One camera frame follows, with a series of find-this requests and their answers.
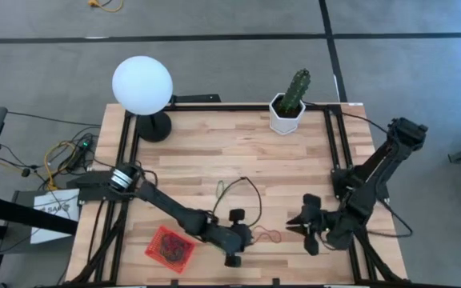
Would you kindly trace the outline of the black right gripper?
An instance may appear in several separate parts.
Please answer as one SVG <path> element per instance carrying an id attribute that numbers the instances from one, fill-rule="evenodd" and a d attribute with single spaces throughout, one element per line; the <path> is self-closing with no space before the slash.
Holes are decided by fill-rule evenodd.
<path id="1" fill-rule="evenodd" d="M 315 235 L 330 228 L 328 211 L 321 209 L 321 198 L 313 194 L 303 195 L 302 214 L 286 222 L 287 230 L 304 236 L 304 249 L 311 256 L 319 254 L 319 243 Z"/>

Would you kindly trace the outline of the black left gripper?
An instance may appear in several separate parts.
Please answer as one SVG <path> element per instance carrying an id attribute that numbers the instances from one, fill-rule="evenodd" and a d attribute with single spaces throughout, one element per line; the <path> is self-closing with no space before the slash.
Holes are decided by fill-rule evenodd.
<path id="1" fill-rule="evenodd" d="M 219 219 L 211 215 L 204 230 L 204 241 L 218 247 L 225 253 L 224 266 L 238 268 L 242 265 L 242 259 L 238 253 L 242 253 L 247 246 L 251 245 L 251 228 L 243 223 L 245 218 L 244 209 L 234 209 L 229 213 L 230 226 L 222 226 Z"/>

